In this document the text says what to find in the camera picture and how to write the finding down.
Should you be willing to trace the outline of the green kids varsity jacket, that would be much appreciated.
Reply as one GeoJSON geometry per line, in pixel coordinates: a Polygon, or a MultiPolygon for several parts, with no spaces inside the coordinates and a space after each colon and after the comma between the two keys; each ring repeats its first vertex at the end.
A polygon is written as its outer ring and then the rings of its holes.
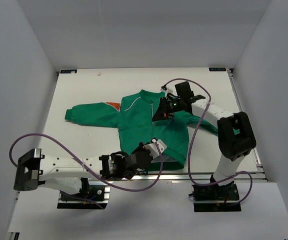
{"type": "Polygon", "coordinates": [[[167,146],[163,152],[163,170],[181,170],[188,153],[188,126],[199,124],[213,135],[217,135],[217,128],[186,111],[175,112],[170,119],[153,121],[160,98],[164,96],[163,92],[141,90],[123,97],[120,103],[80,104],[66,111],[65,120],[82,126],[117,128],[120,149],[128,154],[140,142],[162,140],[167,146]]]}

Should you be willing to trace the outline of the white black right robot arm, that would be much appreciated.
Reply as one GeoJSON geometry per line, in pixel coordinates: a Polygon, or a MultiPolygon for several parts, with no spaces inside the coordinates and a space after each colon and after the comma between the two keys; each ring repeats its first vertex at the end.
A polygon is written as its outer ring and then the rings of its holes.
{"type": "Polygon", "coordinates": [[[255,136],[248,115],[240,111],[233,113],[211,102],[211,95],[195,95],[190,88],[191,81],[182,78],[175,85],[176,95],[165,84],[161,91],[159,107],[152,117],[154,122],[169,119],[173,113],[185,111],[217,126],[218,146],[221,157],[209,183],[210,195],[219,200],[228,193],[227,185],[239,175],[242,160],[256,147],[255,136]]]}

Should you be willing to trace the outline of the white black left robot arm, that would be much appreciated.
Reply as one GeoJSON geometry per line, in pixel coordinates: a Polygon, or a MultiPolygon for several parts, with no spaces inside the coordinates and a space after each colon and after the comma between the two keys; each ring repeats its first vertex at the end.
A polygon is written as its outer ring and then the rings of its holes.
{"type": "Polygon", "coordinates": [[[33,191],[42,186],[83,200],[89,195],[90,179],[101,182],[130,180],[148,170],[158,156],[152,142],[141,142],[131,154],[118,151],[80,160],[44,155],[40,148],[33,148],[18,159],[14,190],[33,191]]]}

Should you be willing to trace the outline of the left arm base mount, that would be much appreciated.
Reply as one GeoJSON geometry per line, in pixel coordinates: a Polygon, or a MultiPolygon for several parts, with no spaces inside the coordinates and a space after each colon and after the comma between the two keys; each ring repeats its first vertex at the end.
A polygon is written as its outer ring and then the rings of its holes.
{"type": "Polygon", "coordinates": [[[110,188],[103,183],[91,183],[80,179],[76,193],[60,191],[57,209],[64,210],[104,210],[108,204],[110,188]]]}

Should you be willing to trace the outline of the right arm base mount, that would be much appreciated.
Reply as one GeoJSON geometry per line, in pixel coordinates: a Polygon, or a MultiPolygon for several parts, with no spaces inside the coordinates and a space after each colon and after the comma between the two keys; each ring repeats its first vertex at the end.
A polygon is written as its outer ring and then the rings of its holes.
{"type": "Polygon", "coordinates": [[[196,213],[240,212],[237,185],[232,182],[225,186],[192,186],[188,195],[193,200],[196,213]]]}

